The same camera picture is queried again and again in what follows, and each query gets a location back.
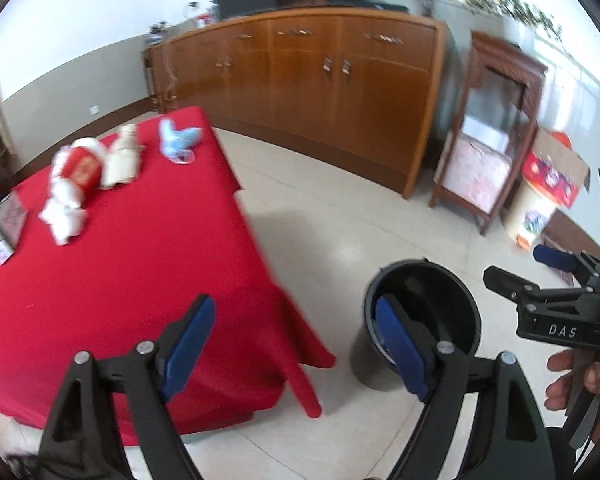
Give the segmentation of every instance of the wooden cabinet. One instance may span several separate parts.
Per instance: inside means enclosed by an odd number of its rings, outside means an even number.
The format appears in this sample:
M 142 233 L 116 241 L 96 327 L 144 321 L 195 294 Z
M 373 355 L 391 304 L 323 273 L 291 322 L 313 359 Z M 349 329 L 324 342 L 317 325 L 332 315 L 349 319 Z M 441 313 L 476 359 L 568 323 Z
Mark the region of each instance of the wooden cabinet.
M 216 126 L 408 196 L 432 123 L 445 33 L 440 22 L 397 12 L 292 9 L 186 33 L 148 58 L 156 88 L 177 81 L 178 106 L 198 105 Z M 159 62 L 165 54 L 171 64 Z

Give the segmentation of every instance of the wooden stand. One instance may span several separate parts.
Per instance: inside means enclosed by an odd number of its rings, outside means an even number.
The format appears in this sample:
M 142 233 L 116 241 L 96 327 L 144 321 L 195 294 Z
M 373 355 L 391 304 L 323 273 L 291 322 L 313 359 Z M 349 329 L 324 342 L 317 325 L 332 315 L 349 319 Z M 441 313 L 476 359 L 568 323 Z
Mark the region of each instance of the wooden stand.
M 443 187 L 446 172 L 454 156 L 456 142 L 461 133 L 469 91 L 480 88 L 482 78 L 487 70 L 491 70 L 516 84 L 512 103 L 517 109 L 514 126 L 509 132 L 509 147 L 507 149 L 507 155 L 510 155 L 512 158 L 511 170 L 500 190 L 493 209 L 488 213 Z M 493 219 L 499 215 L 507 199 L 507 195 L 509 195 L 511 187 L 522 169 L 525 156 L 536 136 L 538 129 L 536 119 L 540 108 L 542 87 L 544 86 L 544 72 L 546 70 L 547 67 L 544 64 L 527 56 L 512 44 L 488 36 L 483 32 L 472 32 L 468 74 L 464 82 L 464 88 L 462 89 L 458 113 L 452 125 L 452 138 L 450 140 L 448 155 L 444 161 L 438 182 L 434 185 L 429 207 L 434 207 L 440 198 L 451 200 L 463 206 L 476 217 L 484 219 L 480 227 L 480 234 L 484 236 Z M 528 122 L 521 122 L 520 112 L 527 116 Z

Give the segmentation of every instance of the blue gripper pad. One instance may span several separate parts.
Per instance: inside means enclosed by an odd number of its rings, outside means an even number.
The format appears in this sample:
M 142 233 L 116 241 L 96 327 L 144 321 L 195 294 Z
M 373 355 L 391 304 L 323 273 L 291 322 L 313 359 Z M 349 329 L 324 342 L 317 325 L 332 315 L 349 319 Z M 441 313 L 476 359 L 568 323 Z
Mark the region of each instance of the blue gripper pad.
M 206 297 L 167 358 L 161 392 L 168 402 L 184 390 L 216 321 L 216 304 Z
M 426 381 L 424 359 L 384 296 L 376 303 L 376 323 L 407 390 L 421 402 L 427 402 L 431 391 Z
M 534 249 L 534 259 L 536 262 L 561 270 L 562 272 L 573 272 L 576 270 L 576 259 L 572 254 L 564 253 L 542 244 L 536 246 Z

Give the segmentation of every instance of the light blue plastic item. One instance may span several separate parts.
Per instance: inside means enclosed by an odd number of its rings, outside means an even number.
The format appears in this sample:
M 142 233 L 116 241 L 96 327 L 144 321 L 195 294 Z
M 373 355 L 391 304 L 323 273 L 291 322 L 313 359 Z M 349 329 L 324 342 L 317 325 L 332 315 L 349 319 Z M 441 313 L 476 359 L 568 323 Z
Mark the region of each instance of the light blue plastic item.
M 193 148 L 202 138 L 202 128 L 185 128 L 176 130 L 173 119 L 164 117 L 160 120 L 160 151 L 171 162 L 190 164 L 194 160 Z

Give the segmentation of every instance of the human hand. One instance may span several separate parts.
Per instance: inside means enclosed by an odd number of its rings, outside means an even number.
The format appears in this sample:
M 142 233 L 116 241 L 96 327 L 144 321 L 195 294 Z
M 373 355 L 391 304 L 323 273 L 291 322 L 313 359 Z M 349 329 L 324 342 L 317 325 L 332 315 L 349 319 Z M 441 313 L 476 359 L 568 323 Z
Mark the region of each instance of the human hand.
M 544 406 L 552 412 L 558 412 L 567 408 L 571 385 L 573 384 L 573 350 L 565 350 L 551 357 L 547 362 L 547 368 L 552 372 L 569 373 L 550 384 L 546 389 L 547 399 Z M 584 385 L 592 394 L 600 395 L 600 363 L 593 363 L 584 375 Z M 600 438 L 600 422 L 593 433 L 593 442 Z

